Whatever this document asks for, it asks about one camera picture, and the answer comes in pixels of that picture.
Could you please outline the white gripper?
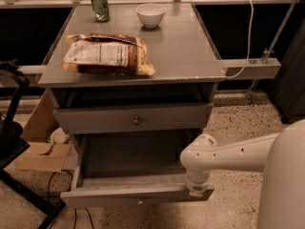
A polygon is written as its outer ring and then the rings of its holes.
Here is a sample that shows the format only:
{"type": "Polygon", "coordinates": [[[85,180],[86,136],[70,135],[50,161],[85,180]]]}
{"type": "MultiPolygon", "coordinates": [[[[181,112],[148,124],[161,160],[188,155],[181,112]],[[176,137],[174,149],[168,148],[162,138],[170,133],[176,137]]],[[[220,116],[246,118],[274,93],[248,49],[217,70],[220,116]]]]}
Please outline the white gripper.
{"type": "Polygon", "coordinates": [[[195,198],[203,197],[203,192],[208,188],[210,172],[187,171],[185,175],[185,183],[190,190],[190,196],[195,198]]]}

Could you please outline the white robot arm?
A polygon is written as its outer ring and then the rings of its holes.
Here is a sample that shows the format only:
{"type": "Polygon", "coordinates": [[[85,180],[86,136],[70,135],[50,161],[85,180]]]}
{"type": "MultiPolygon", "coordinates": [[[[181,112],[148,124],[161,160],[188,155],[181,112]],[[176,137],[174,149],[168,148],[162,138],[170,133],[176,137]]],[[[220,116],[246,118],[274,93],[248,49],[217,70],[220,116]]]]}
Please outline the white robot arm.
{"type": "Polygon", "coordinates": [[[218,145],[200,135],[181,155],[193,196],[207,190],[211,170],[261,172],[258,229],[305,229],[305,120],[283,131],[218,145]]]}

